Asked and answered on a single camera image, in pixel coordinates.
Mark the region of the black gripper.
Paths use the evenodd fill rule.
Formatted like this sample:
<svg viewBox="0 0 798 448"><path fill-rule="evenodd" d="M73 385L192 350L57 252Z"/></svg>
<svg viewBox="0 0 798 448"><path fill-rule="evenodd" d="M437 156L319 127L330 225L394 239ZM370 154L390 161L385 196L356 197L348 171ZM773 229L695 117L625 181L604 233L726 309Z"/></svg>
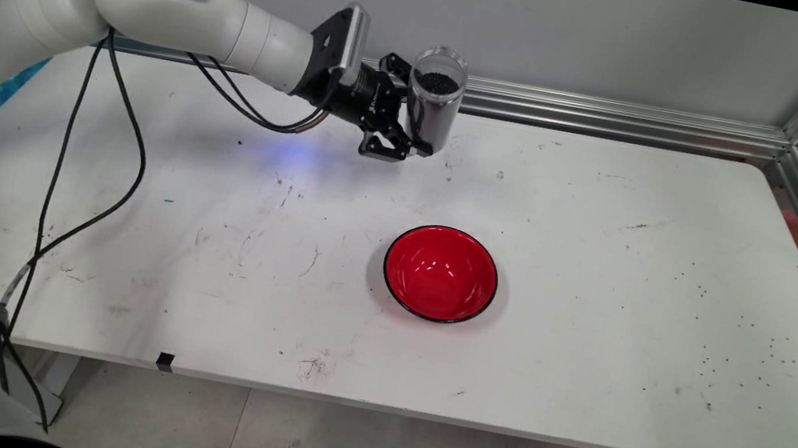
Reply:
<svg viewBox="0 0 798 448"><path fill-rule="evenodd" d="M325 75L318 118L333 115L362 130L359 155L403 162L410 155L429 157L433 148L401 127L401 111L412 85L413 68L397 53L380 58L376 71L334 66Z"/></svg>

